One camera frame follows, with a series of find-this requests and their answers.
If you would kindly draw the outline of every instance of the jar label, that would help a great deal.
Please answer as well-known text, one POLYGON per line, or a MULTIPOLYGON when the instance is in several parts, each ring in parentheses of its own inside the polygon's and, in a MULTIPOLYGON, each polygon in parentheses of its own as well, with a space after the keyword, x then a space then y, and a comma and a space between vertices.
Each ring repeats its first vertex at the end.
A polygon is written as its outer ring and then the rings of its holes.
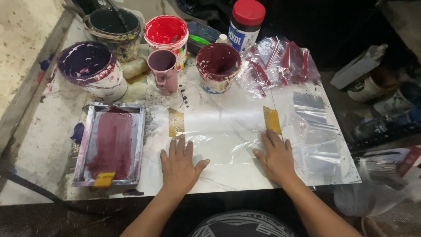
POLYGON ((238 51, 242 52, 254 45, 259 34, 259 30, 255 32, 241 31, 232 24, 229 26, 228 38, 232 46, 238 51))

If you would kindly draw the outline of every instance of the purple paint bucket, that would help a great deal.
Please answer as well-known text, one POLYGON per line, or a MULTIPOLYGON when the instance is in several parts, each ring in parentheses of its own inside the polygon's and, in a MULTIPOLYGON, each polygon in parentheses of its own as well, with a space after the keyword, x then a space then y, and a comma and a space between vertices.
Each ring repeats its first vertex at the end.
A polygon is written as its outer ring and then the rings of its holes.
POLYGON ((60 53, 57 67, 65 79, 81 86, 97 101, 113 102, 126 93, 120 63, 104 44, 78 42, 60 53))
POLYGON ((240 54, 232 46, 211 43, 203 46, 196 57, 202 88, 211 94, 222 94, 231 88, 241 67, 240 54))

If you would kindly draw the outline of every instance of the pink cup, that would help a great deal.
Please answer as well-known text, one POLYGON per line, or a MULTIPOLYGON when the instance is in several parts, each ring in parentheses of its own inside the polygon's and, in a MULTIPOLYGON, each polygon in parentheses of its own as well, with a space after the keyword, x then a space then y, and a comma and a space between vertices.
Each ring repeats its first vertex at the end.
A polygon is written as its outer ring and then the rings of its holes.
POLYGON ((155 85, 162 95, 177 91, 177 57, 167 49, 158 49, 148 57, 148 66, 155 75, 155 85))

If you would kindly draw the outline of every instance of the jar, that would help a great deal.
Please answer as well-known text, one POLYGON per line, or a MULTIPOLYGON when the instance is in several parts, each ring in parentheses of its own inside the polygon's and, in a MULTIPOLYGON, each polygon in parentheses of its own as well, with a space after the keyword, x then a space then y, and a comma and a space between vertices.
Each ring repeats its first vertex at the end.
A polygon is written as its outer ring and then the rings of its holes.
POLYGON ((235 2, 228 37, 238 52, 254 45, 265 14, 264 6, 256 0, 235 2))

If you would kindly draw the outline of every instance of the red lid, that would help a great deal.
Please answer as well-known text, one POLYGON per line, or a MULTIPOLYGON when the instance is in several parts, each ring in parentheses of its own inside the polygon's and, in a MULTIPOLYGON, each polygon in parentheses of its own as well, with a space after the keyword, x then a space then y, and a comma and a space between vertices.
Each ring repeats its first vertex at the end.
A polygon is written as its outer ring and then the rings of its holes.
POLYGON ((264 6, 256 0, 238 0, 232 9, 232 16, 244 25, 262 23, 265 13, 264 6))

